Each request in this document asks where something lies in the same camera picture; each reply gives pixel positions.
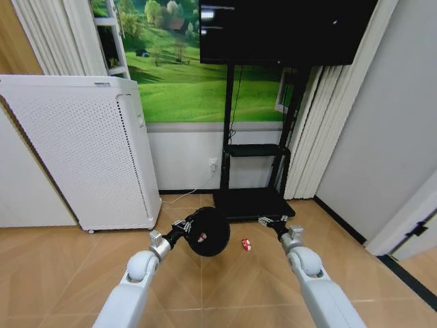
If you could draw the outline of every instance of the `television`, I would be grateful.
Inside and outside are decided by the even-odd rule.
[[[200,0],[200,62],[348,65],[377,0]]]

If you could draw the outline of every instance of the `white wall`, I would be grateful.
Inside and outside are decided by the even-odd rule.
[[[74,225],[70,212],[0,106],[0,227]]]
[[[436,13],[399,1],[316,193],[368,240],[437,168]]]
[[[233,137],[235,144],[277,144],[280,131],[238,132]],[[200,187],[210,176],[208,160],[218,159],[217,171],[202,189],[220,186],[222,132],[171,132],[149,133],[150,148],[158,180],[158,188],[194,189]],[[272,159],[231,159],[229,186],[265,187]]]

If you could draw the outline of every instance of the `wooden floor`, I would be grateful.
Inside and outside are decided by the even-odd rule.
[[[163,196],[167,201],[176,196]],[[164,204],[166,232],[210,195]],[[437,315],[340,228],[315,202],[292,201],[293,224],[321,255],[369,327],[437,327]],[[241,239],[251,241],[245,251]],[[147,249],[144,230],[0,230],[0,327],[91,327],[131,255]],[[223,253],[201,258],[181,240],[161,264],[140,327],[314,327],[273,231],[233,224]]]
[[[437,295],[437,247],[399,261],[399,264]]]

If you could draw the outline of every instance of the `house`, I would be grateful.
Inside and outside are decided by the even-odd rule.
[[[169,31],[173,31],[176,33],[185,33],[186,28],[188,27],[188,22],[185,18],[169,18],[166,24],[166,29]]]

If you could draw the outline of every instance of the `tv stand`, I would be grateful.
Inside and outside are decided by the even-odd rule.
[[[279,144],[229,144],[229,125],[231,123],[232,91],[234,88],[234,65],[227,65],[225,119],[223,127],[223,150],[221,160],[220,189],[213,193],[215,206],[230,222],[257,221],[260,217],[281,219],[293,217],[294,210],[284,200],[290,150],[287,142],[293,133],[300,103],[305,92],[311,67],[298,69],[290,105],[283,124]],[[265,188],[229,188],[229,169],[231,157],[273,156],[272,170],[268,186]],[[283,169],[277,190],[277,177],[283,158]]]

